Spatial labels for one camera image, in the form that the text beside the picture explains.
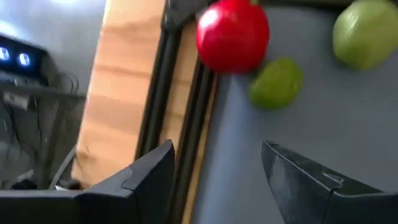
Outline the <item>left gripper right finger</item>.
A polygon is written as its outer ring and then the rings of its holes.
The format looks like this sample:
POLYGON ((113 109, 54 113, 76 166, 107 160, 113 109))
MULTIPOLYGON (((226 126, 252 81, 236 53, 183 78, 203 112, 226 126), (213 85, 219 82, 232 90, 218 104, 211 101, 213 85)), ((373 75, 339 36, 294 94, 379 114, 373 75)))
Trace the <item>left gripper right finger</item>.
POLYGON ((262 165, 285 224, 398 224, 398 192, 383 192, 270 141, 262 165))

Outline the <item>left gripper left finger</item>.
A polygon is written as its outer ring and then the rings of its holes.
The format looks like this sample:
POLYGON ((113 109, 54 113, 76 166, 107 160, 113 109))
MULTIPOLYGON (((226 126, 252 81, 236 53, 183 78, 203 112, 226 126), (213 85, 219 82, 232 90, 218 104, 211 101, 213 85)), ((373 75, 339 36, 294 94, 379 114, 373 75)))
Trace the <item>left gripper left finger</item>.
POLYGON ((0 224, 165 224, 171 140, 85 190, 0 190, 0 224))

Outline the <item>red tomato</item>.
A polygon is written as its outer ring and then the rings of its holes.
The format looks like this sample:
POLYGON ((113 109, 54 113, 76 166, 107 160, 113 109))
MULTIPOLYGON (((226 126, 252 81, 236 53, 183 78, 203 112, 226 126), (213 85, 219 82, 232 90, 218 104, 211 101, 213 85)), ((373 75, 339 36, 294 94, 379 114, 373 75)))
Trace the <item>red tomato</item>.
POLYGON ((257 0, 219 0, 198 20, 198 56, 214 72, 248 72, 264 59, 270 33, 257 0))

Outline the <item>grey table mat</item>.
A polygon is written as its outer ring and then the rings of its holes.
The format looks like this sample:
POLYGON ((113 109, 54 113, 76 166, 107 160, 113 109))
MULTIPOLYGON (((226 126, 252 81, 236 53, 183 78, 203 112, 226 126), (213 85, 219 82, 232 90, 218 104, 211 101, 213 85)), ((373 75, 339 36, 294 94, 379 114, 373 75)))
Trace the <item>grey table mat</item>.
POLYGON ((291 58, 303 85, 288 107, 260 110, 251 75, 220 75, 191 224, 284 224, 262 168, 274 141, 348 177, 398 191, 398 50, 376 68, 339 63, 331 35, 339 9, 264 6, 266 60, 291 58))

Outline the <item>small green lime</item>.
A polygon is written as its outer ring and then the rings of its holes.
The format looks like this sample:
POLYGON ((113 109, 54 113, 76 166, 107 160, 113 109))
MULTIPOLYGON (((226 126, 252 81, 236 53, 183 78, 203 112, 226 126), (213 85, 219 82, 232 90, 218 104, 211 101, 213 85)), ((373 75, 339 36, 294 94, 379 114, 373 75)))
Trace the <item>small green lime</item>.
POLYGON ((261 109, 276 110, 294 101, 303 84, 303 71, 291 58, 270 61, 250 84, 250 102, 261 109))

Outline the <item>black device blue lights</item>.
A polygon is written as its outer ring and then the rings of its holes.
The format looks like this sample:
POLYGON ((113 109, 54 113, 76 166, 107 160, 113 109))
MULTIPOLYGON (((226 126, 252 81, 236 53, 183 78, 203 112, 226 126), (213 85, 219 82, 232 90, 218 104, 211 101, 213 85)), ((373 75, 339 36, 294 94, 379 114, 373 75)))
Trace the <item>black device blue lights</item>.
POLYGON ((60 73, 44 48, 0 34, 0 91, 62 94, 60 73))

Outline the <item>black aluminium table frame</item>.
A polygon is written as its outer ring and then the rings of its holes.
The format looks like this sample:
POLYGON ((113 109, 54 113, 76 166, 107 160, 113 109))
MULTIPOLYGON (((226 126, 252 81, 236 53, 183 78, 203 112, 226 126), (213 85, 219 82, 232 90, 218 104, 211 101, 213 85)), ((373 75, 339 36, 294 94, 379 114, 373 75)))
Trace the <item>black aluminium table frame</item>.
MULTIPOLYGON (((160 39, 139 133, 136 158, 155 148, 160 140, 174 68, 185 25, 216 0, 165 0, 160 39)), ((178 140, 177 164, 168 207, 168 224, 189 224, 197 187, 192 184, 200 173, 195 167, 203 151, 205 117, 211 101, 215 76, 198 59, 193 71, 182 130, 178 140)))

